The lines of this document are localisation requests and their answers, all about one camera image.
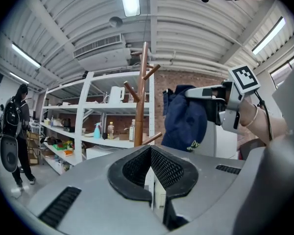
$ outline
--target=air conditioner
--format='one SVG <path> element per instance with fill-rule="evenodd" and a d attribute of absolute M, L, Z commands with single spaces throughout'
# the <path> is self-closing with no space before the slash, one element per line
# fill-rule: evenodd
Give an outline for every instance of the air conditioner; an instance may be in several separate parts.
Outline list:
<path fill-rule="evenodd" d="M 78 48 L 73 57 L 87 71 L 128 66 L 131 51 L 121 34 L 99 39 Z"/>

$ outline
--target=air vent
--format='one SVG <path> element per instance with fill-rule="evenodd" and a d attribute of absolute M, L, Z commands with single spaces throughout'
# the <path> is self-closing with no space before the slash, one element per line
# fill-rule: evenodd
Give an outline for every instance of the air vent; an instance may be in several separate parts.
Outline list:
<path fill-rule="evenodd" d="M 59 196 L 40 214 L 39 219 L 56 228 L 68 212 L 81 190 L 75 187 L 66 187 Z"/>
<path fill-rule="evenodd" d="M 241 169 L 238 169 L 238 168 L 234 168 L 234 167 L 229 167 L 229 166 L 226 166 L 226 165 L 218 165 L 216 167 L 216 169 L 218 170 L 222 170 L 222 171 L 225 171 L 225 172 L 228 172 L 228 173 L 233 173 L 233 174 L 236 174 L 238 175 L 241 171 Z"/>
<path fill-rule="evenodd" d="M 76 58 L 80 55 L 83 55 L 89 51 L 99 49 L 105 46 L 113 45 L 113 44 L 118 44 L 122 42 L 121 34 L 106 37 L 103 39 L 100 39 L 96 42 L 93 42 L 91 44 L 88 44 L 86 46 L 83 46 L 82 48 L 77 49 L 76 51 L 73 52 L 73 57 Z"/>

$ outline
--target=shoe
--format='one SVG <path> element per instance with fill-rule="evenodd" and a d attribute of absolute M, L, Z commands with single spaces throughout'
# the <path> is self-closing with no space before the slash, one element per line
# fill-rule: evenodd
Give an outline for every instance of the shoe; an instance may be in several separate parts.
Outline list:
<path fill-rule="evenodd" d="M 23 183 L 22 179 L 19 179 L 19 180 L 16 182 L 16 185 L 17 185 L 19 188 L 22 188 L 22 187 L 23 187 L 22 183 Z"/>
<path fill-rule="evenodd" d="M 33 179 L 32 179 L 32 180 L 29 180 L 29 183 L 30 183 L 31 185 L 34 185 L 34 184 L 35 184 L 35 182 L 36 182 L 36 178 L 35 178 L 35 177 L 33 177 Z"/>

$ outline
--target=white pitcher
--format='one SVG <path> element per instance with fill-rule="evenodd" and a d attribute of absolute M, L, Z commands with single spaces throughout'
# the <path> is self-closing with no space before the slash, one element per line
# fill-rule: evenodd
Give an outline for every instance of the white pitcher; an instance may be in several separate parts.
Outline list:
<path fill-rule="evenodd" d="M 118 104 L 123 103 L 125 88 L 112 86 L 110 96 L 109 96 L 109 104 Z"/>

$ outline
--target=round ceiling speaker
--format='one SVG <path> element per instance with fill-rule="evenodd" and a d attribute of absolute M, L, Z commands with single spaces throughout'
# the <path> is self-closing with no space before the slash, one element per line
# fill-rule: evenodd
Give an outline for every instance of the round ceiling speaker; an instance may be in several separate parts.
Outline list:
<path fill-rule="evenodd" d="M 120 28 L 123 25 L 123 20 L 119 17 L 112 17 L 110 18 L 109 23 L 114 28 Z"/>

